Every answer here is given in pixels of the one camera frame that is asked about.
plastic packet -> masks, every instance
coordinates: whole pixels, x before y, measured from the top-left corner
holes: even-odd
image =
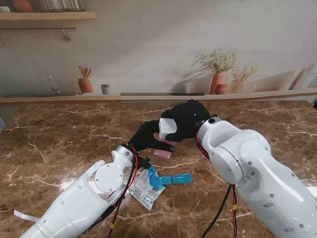
[[[162,189],[153,188],[148,179],[148,171],[144,170],[134,184],[129,188],[130,194],[137,199],[143,206],[149,211],[152,209],[153,203],[159,197],[159,195],[164,191],[165,187]]]

pink sponge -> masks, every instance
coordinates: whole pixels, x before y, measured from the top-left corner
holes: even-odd
[[[160,136],[158,136],[158,141],[163,141],[163,142],[165,142],[165,143],[167,143],[169,145],[172,145],[172,146],[175,145],[174,141],[168,141],[168,140],[165,140],[165,139],[161,139]],[[155,150],[154,154],[158,155],[158,156],[169,158],[170,155],[171,155],[171,152],[168,152],[168,151],[165,151],[165,150]]]

white sponge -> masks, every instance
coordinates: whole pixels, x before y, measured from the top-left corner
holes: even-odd
[[[161,118],[158,123],[159,137],[165,139],[168,134],[175,133],[177,131],[177,125],[174,119]]]

wooden spoon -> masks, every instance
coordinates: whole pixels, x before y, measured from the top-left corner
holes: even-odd
[[[84,68],[82,66],[79,66],[79,71],[81,72],[81,74],[83,75],[83,77],[85,77],[84,75]]]
[[[88,71],[87,78],[88,78],[88,76],[89,76],[90,73],[91,73],[91,69],[89,69],[89,71]]]
[[[87,73],[88,73],[88,69],[85,68],[85,69],[84,69],[84,78],[87,78]]]

circular joint cover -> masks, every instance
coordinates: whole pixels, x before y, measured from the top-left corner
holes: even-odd
[[[225,149],[215,148],[210,154],[210,161],[218,173],[230,184],[236,184],[243,179],[239,163]]]
[[[114,192],[123,183],[122,175],[123,171],[120,166],[117,166],[114,163],[105,164],[96,172],[96,186],[103,192]]]

